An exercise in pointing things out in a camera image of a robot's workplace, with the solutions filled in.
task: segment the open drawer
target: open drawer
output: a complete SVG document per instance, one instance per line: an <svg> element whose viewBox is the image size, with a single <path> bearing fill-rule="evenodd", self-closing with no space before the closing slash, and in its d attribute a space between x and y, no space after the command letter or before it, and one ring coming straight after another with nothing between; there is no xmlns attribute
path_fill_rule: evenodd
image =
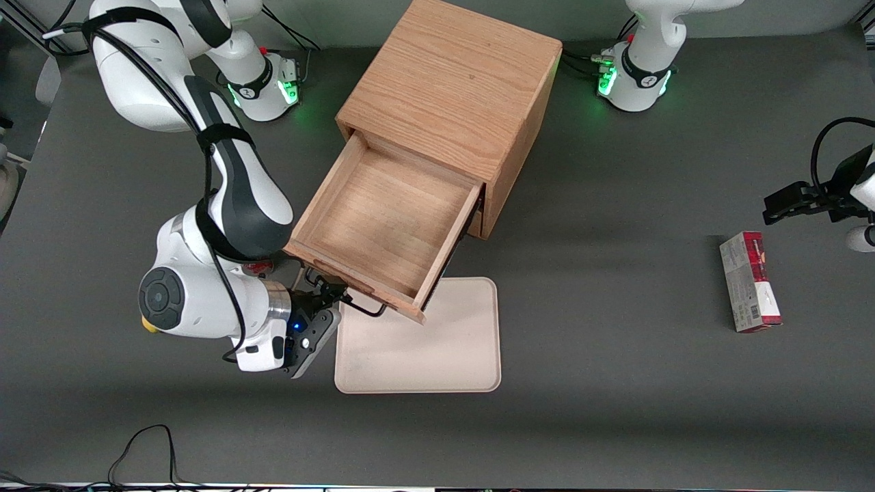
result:
<svg viewBox="0 0 875 492"><path fill-rule="evenodd" d="M423 323L482 185L356 131L284 250Z"/></svg>

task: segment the red and white box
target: red and white box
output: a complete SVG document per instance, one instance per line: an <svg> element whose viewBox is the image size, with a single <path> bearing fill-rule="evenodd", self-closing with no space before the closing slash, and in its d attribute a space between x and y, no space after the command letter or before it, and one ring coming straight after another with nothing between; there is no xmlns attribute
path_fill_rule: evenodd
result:
<svg viewBox="0 0 875 492"><path fill-rule="evenodd" d="M783 324L766 275L761 232L745 231L720 245L735 331L751 334Z"/></svg>

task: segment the green led light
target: green led light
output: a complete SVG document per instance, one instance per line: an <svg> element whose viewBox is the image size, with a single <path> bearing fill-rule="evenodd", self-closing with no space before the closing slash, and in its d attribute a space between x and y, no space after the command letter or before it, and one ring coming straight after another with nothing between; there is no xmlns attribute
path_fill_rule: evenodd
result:
<svg viewBox="0 0 875 492"><path fill-rule="evenodd" d="M671 70L665 74L665 81L662 82L662 88L659 89L659 95L665 94L665 89L669 86L669 79L671 78Z"/></svg>
<svg viewBox="0 0 875 492"><path fill-rule="evenodd" d="M614 67L611 67L610 70L608 70L607 72L605 72L601 76L601 80L598 82L598 91L602 95L611 94L611 89L613 88L613 83L616 80L617 80L617 69Z"/></svg>
<svg viewBox="0 0 875 492"><path fill-rule="evenodd" d="M283 97L285 101L291 106L292 104L298 102L298 85L294 82L283 82L276 81L276 85L279 87L279 90L283 93Z"/></svg>
<svg viewBox="0 0 875 492"><path fill-rule="evenodd" d="M240 101L237 101L237 94L235 94L234 90L231 88L231 84L227 85L227 90L231 91L231 97L234 98L234 105L240 108Z"/></svg>

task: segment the gray table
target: gray table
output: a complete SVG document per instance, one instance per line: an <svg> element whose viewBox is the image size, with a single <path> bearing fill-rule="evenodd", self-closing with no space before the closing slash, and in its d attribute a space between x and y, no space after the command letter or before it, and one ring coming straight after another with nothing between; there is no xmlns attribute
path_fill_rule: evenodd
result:
<svg viewBox="0 0 875 492"><path fill-rule="evenodd" d="M246 124L299 214L374 52L315 55L303 105ZM807 178L824 124L875 115L862 36L692 40L678 64L640 115L563 69L493 238L461 244L449 274L499 288L501 387L372 397L334 389L332 348L288 381L221 362L227 341L139 326L137 283L158 227L199 198L199 151L123 121L90 61L68 67L0 240L0 464L98 480L165 422L195 481L872 489L875 257L825 216L765 229L786 325L743 335L717 254ZM826 175L872 139L835 133ZM165 480L158 434L129 459L123 479Z"/></svg>

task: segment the wood grain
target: wood grain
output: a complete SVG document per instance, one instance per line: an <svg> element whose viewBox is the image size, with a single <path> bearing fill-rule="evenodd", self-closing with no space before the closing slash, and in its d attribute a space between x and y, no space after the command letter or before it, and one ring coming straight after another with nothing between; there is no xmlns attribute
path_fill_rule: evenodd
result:
<svg viewBox="0 0 875 492"><path fill-rule="evenodd" d="M349 179L349 175L361 161L361 156L367 149L368 143L363 136L352 135L349 138L343 151L334 161L331 170L328 171L328 175L325 176L319 189L316 190L316 194L313 195L310 205L297 220L291 233L293 239L303 241L310 237L313 227L322 222L329 205L334 201L337 193L343 189L341 185Z"/></svg>
<svg viewBox="0 0 875 492"><path fill-rule="evenodd" d="M553 80L556 78L559 56L560 53L557 53L556 59L553 61L552 70L544 74L541 87L538 89L538 96L532 101L528 114L521 123L516 141L508 149L507 155L504 158L504 165L501 167L495 182L491 186L486 187L483 222L479 235L481 239L489 239L489 236L492 234L501 209L504 208L504 203L510 195L511 188L514 187L516 177L519 176L522 165L525 164L532 145L535 144L538 132L541 130L544 112L547 110L547 101L550 98L550 89L553 87Z"/></svg>
<svg viewBox="0 0 875 492"><path fill-rule="evenodd" d="M414 0L337 122L345 137L364 130L485 182L484 213L471 227L485 238L540 128L561 51L556 39L438 0Z"/></svg>
<svg viewBox="0 0 875 492"><path fill-rule="evenodd" d="M285 250L421 321L481 183L374 143L351 136Z"/></svg>

